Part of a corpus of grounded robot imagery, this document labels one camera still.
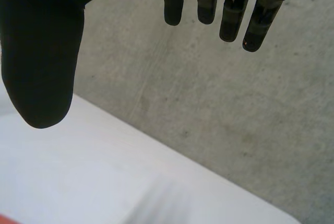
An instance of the white surface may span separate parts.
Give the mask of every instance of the white surface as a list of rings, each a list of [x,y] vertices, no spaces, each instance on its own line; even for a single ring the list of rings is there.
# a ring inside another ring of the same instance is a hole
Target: white surface
[[[3,89],[0,214],[22,224],[298,223],[77,96],[32,129]]]

